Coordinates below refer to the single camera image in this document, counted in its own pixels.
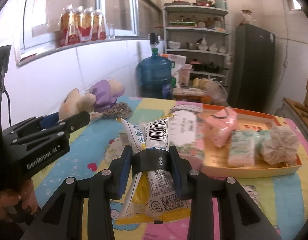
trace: pink package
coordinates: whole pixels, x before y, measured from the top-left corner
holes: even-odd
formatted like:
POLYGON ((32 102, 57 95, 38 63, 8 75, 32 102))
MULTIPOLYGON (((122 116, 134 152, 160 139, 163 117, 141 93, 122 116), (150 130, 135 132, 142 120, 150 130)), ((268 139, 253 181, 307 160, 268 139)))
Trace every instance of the pink package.
POLYGON ((205 135, 214 142, 218 148, 226 144, 227 139, 234 130, 238 130, 237 113, 227 107, 205 119, 205 135))

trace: shelf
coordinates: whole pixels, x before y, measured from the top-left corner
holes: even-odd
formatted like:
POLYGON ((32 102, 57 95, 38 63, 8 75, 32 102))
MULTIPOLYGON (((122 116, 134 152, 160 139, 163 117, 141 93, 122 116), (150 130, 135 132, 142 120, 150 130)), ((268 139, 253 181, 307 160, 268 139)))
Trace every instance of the shelf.
POLYGON ((203 50, 196 50, 196 49, 167 49, 166 51, 178 51, 178 52, 197 52, 197 53, 206 53, 206 54, 214 54, 220 56, 226 56, 227 54, 212 52, 212 51, 203 51, 203 50))
POLYGON ((207 13, 219 16, 225 16, 228 11, 208 6, 197 6, 197 5, 167 5, 163 7, 163 10, 167 12, 196 12, 196 13, 207 13))
POLYGON ((229 33, 227 32, 220 32, 220 31, 216 31, 213 29, 198 28, 198 27, 178 26, 178 27, 166 27, 165 29, 169 31, 205 32, 205 33, 213 33, 213 34, 224 35, 224 36, 229 35, 229 33))
POLYGON ((215 76, 215 77, 226 77, 226 75, 217 74, 217 73, 209 73, 206 71, 191 71, 191 74, 210 75, 210 76, 215 76))

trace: colorful tablecloth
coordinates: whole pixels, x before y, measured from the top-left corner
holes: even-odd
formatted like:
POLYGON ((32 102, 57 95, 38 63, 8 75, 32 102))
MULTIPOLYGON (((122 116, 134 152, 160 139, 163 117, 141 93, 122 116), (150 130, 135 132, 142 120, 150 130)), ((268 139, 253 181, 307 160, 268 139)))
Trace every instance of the colorful tablecloth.
MULTIPOLYGON (((131 123, 140 123, 160 118, 169 110, 182 104, 179 102, 149 98, 121 97, 133 109, 131 123)), ((283 240, 292 240, 308 217, 308 143, 296 125, 289 119, 277 118, 281 125, 290 126, 299 136, 299 156, 303 166, 286 176, 257 179, 238 179, 241 185, 259 205, 261 210, 277 229, 283 240)), ((124 144, 119 137, 122 125, 115 120, 100 119, 71 134, 71 151, 33 177, 36 196, 42 207, 59 185, 69 176, 79 179, 92 177, 108 167, 124 144)), ((122 202, 111 201, 112 220, 116 240, 186 240, 189 219, 174 223, 116 225, 115 220, 122 202)), ((82 239, 87 240, 86 213, 84 204, 82 239)), ((219 238, 219 225, 214 225, 214 240, 219 238)))

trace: refrigerator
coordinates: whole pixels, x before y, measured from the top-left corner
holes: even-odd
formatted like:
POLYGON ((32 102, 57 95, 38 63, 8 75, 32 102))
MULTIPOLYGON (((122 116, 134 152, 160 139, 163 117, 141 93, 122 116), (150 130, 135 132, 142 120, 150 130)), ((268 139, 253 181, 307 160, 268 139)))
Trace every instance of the refrigerator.
POLYGON ((273 33, 250 24, 236 27, 229 106, 264 111, 272 84, 274 55, 273 33))

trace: orange box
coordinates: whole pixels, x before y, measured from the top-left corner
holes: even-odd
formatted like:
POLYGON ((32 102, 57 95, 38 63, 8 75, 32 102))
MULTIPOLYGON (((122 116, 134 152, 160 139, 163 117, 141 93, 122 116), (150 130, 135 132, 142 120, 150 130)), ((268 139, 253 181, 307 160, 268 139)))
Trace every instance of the orange box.
MULTIPOLYGON (((207 118, 211 114, 224 109, 224 106, 203 105, 203 109, 204 112, 201 114, 201 117, 207 118)), ((271 127, 280 126, 280 123, 273 115, 236 108, 235 111, 238 113, 238 124, 241 130, 268 130, 271 127)), ((256 158, 255 166, 231 167, 227 164, 229 150, 229 142, 224 147, 217 148, 206 138, 205 160, 201 171, 210 177, 262 178, 295 173, 302 166, 302 162, 297 155, 297 163, 294 166, 287 166, 284 163, 269 165, 262 158, 256 158)))

